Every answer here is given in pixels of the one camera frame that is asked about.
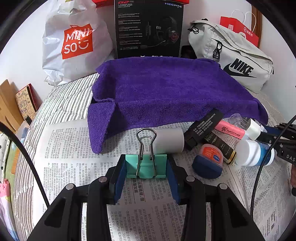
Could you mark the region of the mint green binder clip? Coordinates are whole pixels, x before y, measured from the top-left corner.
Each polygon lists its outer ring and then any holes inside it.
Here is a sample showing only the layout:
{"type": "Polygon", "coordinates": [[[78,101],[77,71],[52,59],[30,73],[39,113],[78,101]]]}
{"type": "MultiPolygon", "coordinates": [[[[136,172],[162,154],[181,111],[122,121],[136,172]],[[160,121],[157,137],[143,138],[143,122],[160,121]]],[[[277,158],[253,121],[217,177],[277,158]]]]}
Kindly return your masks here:
{"type": "Polygon", "coordinates": [[[136,134],[140,148],[138,155],[126,155],[126,177],[140,179],[165,179],[167,154],[155,154],[153,143],[157,132],[151,128],[142,128],[136,134]],[[143,139],[150,139],[149,154],[144,154],[143,139]]]}

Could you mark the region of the blue orange round tin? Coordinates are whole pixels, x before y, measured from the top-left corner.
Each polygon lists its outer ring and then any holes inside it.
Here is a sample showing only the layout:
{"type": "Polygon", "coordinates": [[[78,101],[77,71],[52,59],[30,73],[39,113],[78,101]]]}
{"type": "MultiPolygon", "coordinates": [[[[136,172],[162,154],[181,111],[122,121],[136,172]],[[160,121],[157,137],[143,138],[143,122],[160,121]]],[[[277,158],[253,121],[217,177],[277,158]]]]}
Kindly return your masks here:
{"type": "Polygon", "coordinates": [[[192,163],[197,175],[206,179],[216,179],[223,170],[223,154],[214,145],[204,144],[192,163]]]}

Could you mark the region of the white cylindrical roll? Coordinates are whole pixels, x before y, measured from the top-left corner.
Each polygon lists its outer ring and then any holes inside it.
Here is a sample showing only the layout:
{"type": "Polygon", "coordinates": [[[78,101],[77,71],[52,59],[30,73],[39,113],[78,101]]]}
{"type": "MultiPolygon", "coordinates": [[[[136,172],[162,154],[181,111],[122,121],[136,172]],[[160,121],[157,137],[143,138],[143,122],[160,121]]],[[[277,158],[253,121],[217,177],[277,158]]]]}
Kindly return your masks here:
{"type": "Polygon", "coordinates": [[[154,129],[157,136],[153,141],[154,154],[181,153],[184,149],[184,134],[181,128],[154,129]]]}

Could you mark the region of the blue white bottle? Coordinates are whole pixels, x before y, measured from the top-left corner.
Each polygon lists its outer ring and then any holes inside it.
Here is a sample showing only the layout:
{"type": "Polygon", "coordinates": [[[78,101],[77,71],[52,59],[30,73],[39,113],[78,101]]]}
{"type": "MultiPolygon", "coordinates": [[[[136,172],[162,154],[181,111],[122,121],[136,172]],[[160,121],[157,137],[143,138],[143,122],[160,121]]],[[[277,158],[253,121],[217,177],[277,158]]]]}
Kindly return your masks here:
{"type": "Polygon", "coordinates": [[[260,166],[270,144],[251,140],[241,140],[235,147],[237,166],[260,166]]]}

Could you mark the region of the white charger cube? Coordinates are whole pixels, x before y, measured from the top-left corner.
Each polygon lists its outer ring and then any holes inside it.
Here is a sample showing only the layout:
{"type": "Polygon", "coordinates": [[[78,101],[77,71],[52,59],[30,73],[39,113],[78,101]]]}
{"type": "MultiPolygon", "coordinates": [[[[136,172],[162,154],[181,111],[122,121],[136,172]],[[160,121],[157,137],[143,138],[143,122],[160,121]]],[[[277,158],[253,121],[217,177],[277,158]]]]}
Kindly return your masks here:
{"type": "Polygon", "coordinates": [[[253,119],[249,118],[247,121],[247,127],[245,133],[251,140],[256,140],[261,134],[260,125],[258,125],[253,119]]]}

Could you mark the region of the clear plastic cap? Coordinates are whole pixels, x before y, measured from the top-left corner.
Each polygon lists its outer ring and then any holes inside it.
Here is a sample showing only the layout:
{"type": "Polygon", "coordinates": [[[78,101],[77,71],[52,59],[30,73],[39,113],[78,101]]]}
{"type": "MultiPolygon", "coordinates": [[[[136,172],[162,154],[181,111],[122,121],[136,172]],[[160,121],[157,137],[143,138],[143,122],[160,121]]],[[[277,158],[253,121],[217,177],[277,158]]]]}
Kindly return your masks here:
{"type": "Polygon", "coordinates": [[[248,120],[243,118],[239,113],[232,114],[232,116],[227,118],[227,122],[243,130],[247,130],[248,128],[248,120]]]}

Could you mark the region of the black rectangular small box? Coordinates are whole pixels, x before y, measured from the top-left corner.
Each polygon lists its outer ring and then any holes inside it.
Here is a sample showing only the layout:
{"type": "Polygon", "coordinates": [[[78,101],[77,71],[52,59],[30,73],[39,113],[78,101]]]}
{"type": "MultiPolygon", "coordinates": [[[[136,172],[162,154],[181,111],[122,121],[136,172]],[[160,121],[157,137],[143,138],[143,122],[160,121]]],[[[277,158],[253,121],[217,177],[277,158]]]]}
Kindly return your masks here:
{"type": "Polygon", "coordinates": [[[203,118],[193,122],[184,133],[184,147],[191,151],[215,126],[222,120],[224,114],[213,108],[203,118]]]}

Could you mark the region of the black gold tube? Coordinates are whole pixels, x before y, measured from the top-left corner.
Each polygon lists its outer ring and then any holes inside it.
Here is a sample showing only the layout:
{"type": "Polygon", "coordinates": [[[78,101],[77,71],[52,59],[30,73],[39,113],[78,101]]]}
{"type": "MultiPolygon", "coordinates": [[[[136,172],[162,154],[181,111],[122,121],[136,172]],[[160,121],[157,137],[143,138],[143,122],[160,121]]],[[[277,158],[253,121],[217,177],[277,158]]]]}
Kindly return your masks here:
{"type": "Polygon", "coordinates": [[[221,138],[219,138],[216,134],[213,132],[209,133],[202,139],[204,144],[210,144],[215,147],[217,147],[223,154],[224,161],[228,165],[232,165],[234,163],[234,160],[237,156],[236,151],[230,147],[228,144],[226,144],[221,138]]]}

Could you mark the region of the pink highlighter pen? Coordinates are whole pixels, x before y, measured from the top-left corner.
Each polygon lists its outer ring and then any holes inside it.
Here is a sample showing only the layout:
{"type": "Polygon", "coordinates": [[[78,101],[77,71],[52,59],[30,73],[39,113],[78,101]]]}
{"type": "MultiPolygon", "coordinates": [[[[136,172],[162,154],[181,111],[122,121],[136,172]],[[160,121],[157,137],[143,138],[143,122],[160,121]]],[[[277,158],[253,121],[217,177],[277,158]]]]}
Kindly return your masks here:
{"type": "Polygon", "coordinates": [[[222,132],[224,134],[230,135],[232,137],[238,138],[240,140],[248,139],[248,135],[245,130],[236,127],[224,120],[218,122],[218,124],[214,128],[215,130],[222,132]]]}

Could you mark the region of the newspaper sheet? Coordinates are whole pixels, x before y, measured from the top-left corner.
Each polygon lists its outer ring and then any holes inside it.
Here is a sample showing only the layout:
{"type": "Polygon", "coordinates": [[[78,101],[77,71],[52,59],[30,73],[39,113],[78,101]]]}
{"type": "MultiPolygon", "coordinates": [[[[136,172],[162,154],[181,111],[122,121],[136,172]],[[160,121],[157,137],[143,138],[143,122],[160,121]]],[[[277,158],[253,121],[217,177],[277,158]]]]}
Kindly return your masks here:
{"type": "MultiPolygon", "coordinates": [[[[132,129],[104,142],[101,154],[90,147],[86,120],[46,126],[34,157],[46,196],[52,202],[69,183],[82,186],[106,174],[121,154],[136,154],[139,142],[132,129]]],[[[126,179],[121,198],[108,207],[112,240],[179,240],[185,206],[174,201],[165,179],[126,179]]],[[[275,158],[262,170],[254,219],[266,240],[278,240],[295,213],[290,192],[290,164],[275,158]]]]}

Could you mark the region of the purple towel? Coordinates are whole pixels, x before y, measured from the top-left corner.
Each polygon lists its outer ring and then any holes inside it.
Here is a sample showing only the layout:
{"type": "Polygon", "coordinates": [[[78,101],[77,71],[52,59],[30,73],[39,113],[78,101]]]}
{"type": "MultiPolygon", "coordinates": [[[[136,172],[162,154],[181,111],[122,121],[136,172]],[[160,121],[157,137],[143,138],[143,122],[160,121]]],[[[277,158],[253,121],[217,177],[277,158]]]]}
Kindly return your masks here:
{"type": "Polygon", "coordinates": [[[132,128],[197,121],[216,108],[267,124],[266,109],[244,86],[209,59],[132,57],[97,68],[87,123],[92,151],[132,128]]]}

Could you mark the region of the grey Nike bag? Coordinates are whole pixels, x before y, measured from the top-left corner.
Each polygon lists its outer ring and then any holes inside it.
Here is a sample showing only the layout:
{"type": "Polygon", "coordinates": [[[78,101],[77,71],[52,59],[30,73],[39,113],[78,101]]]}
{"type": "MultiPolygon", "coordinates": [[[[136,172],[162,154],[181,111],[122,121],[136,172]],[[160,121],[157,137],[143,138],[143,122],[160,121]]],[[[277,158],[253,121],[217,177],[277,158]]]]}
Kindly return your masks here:
{"type": "Polygon", "coordinates": [[[190,23],[188,40],[197,58],[219,63],[245,88],[258,93],[274,74],[273,60],[240,34],[208,20],[190,23]]]}

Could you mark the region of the colourful bedding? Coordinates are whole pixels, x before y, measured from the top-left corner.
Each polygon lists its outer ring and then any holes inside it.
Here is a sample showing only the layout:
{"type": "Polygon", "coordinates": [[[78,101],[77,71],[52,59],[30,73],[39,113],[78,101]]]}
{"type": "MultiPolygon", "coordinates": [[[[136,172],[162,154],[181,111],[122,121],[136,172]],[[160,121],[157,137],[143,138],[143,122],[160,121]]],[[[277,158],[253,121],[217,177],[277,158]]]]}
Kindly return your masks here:
{"type": "Polygon", "coordinates": [[[16,231],[16,225],[12,211],[10,183],[8,179],[4,177],[9,146],[9,138],[4,133],[1,133],[1,221],[8,233],[12,236],[12,239],[20,240],[16,231]]]}

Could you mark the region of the decorated notebook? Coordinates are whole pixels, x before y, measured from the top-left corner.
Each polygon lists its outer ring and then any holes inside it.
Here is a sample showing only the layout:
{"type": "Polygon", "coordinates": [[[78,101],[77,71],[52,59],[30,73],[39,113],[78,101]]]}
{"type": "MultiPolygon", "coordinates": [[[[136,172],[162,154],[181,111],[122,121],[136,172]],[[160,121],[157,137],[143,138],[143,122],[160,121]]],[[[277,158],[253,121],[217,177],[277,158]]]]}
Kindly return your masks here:
{"type": "Polygon", "coordinates": [[[20,110],[24,121],[28,125],[31,125],[39,108],[35,99],[32,85],[29,83],[24,88],[19,90],[15,94],[15,98],[18,109],[20,110]]]}

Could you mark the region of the black headset box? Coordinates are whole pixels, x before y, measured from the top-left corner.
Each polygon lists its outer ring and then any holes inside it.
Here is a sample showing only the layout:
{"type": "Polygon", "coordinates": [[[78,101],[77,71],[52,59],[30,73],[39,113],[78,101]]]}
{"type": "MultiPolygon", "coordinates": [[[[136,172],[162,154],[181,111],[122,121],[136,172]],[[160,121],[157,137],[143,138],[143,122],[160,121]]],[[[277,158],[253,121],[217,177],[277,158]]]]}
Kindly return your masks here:
{"type": "Polygon", "coordinates": [[[183,13],[172,1],[114,4],[117,57],[178,57],[183,13]]]}

